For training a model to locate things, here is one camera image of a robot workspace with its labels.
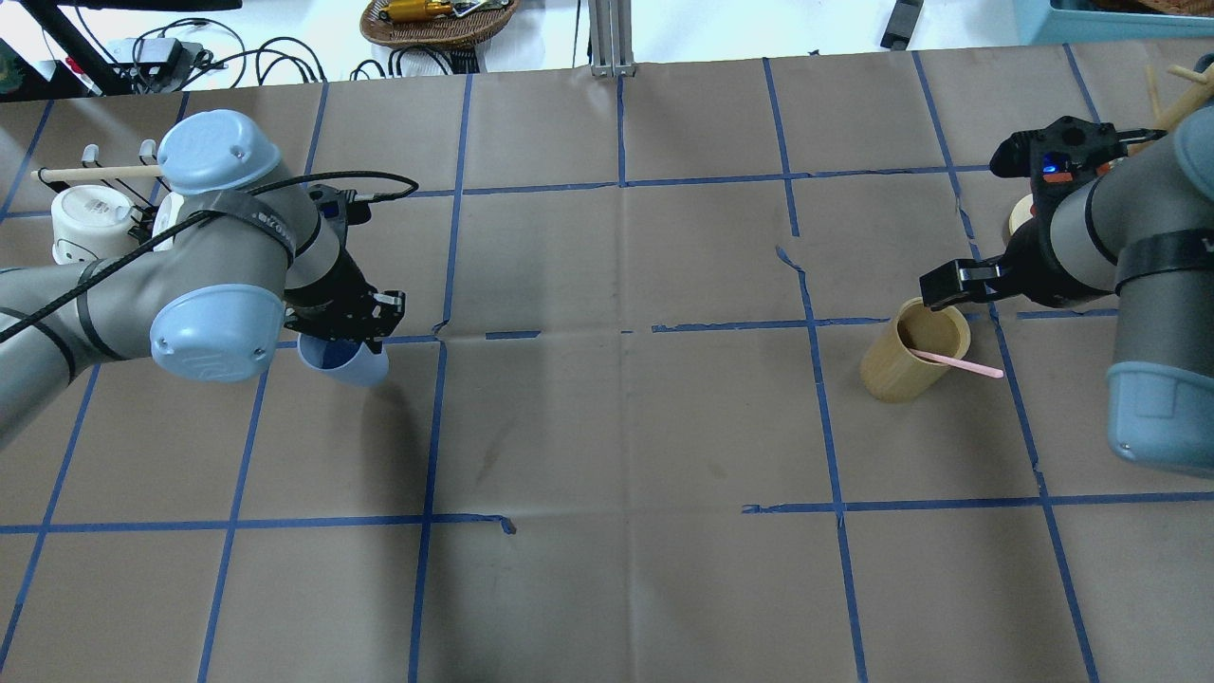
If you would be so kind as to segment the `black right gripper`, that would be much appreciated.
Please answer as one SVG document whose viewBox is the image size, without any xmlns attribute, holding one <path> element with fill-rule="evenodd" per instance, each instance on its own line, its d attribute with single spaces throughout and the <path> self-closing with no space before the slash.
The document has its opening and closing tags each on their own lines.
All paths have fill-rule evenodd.
<svg viewBox="0 0 1214 683">
<path fill-rule="evenodd" d="M 994 261 L 948 261 L 919 278 L 921 304 L 944 311 L 1023 297 L 1050 308 L 1078 302 L 1076 280 L 1057 262 L 1040 228 L 1019 228 Z"/>
</svg>

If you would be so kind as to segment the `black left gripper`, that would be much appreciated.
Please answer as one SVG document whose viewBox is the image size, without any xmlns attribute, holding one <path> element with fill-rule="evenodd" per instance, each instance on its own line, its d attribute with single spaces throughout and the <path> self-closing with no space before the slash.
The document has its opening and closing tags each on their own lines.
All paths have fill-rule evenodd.
<svg viewBox="0 0 1214 683">
<path fill-rule="evenodd" d="M 365 345 L 378 354 L 405 315 L 405 294 L 341 277 L 288 289 L 285 307 L 287 330 L 327 342 Z"/>
</svg>

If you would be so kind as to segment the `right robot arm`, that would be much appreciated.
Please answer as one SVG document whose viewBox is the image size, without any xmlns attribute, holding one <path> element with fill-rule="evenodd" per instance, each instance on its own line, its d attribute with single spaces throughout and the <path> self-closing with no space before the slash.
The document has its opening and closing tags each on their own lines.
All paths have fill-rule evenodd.
<svg viewBox="0 0 1214 683">
<path fill-rule="evenodd" d="M 1172 131 L 1076 116 L 1002 141 L 989 173 L 1029 181 L 1033 214 L 993 258 L 920 278 L 923 304 L 1119 300 L 1107 442 L 1138 466 L 1213 471 L 1213 113 Z"/>
</svg>

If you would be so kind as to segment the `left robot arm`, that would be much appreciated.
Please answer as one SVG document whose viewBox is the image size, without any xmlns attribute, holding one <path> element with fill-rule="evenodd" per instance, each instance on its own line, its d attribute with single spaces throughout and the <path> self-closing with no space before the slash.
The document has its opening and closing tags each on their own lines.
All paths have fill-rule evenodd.
<svg viewBox="0 0 1214 683">
<path fill-rule="evenodd" d="M 83 369 L 149 358 L 171 375 L 239 383 L 267 372 L 283 330 L 307 368 L 373 386 L 405 312 L 347 247 L 370 206 L 419 184 L 381 170 L 294 175 L 237 110 L 187 116 L 157 152 L 183 198 L 176 222 L 120 258 L 6 268 L 1 419 L 8 444 Z"/>
</svg>

